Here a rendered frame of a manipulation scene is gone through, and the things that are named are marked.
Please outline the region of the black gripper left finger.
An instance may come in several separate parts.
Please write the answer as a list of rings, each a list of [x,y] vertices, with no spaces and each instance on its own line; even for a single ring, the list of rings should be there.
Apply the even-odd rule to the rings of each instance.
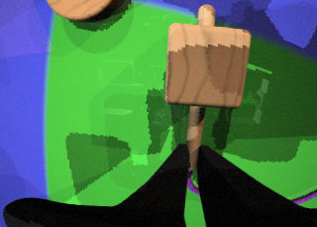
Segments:
[[[189,148],[179,144],[139,190],[116,206],[21,198],[4,207],[7,227],[186,227]]]

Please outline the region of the purple string with wooden stick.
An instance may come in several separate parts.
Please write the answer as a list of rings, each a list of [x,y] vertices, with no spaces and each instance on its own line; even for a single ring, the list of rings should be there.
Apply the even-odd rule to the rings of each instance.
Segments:
[[[205,4],[199,8],[197,25],[214,26],[215,25],[215,10],[213,5]],[[195,187],[193,180],[191,180],[191,173],[197,168],[198,149],[201,144],[203,116],[205,116],[205,107],[194,107],[190,105],[189,128],[187,128],[186,145],[189,148],[189,170],[187,171],[187,187],[190,191],[199,195],[198,187]],[[298,199],[292,200],[294,204],[306,202],[306,200],[313,199],[317,196],[317,190],[312,194],[300,196]]]

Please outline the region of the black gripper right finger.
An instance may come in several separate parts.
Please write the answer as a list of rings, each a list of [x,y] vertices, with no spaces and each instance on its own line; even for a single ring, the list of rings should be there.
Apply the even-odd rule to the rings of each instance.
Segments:
[[[197,172],[206,227],[317,227],[317,208],[294,204],[207,145]]]

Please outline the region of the round wooden disc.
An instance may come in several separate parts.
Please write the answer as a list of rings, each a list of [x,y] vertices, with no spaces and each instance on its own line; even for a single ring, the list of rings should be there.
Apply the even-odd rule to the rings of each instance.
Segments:
[[[76,22],[100,21],[119,8],[123,0],[47,0],[49,6],[66,20]]]

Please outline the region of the brown wooden block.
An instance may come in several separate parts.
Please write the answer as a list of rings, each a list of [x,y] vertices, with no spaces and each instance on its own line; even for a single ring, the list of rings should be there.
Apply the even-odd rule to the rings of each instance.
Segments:
[[[165,101],[194,107],[241,107],[251,34],[219,26],[171,24]]]

